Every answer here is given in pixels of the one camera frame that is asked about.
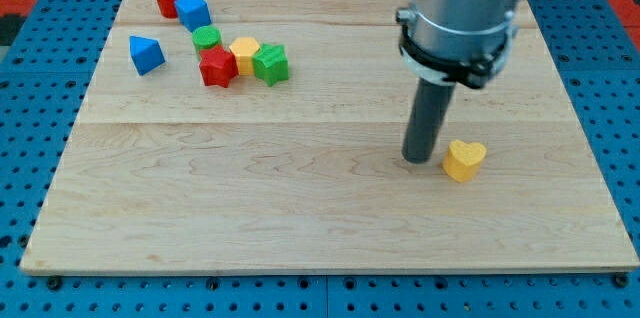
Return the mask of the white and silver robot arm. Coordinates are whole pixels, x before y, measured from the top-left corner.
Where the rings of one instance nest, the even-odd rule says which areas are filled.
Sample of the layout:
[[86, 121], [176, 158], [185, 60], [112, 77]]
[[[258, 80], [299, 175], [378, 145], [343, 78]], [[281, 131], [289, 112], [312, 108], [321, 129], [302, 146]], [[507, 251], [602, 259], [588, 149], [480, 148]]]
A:
[[423, 81], [481, 89], [504, 66], [519, 0], [409, 0], [400, 8], [400, 54]]

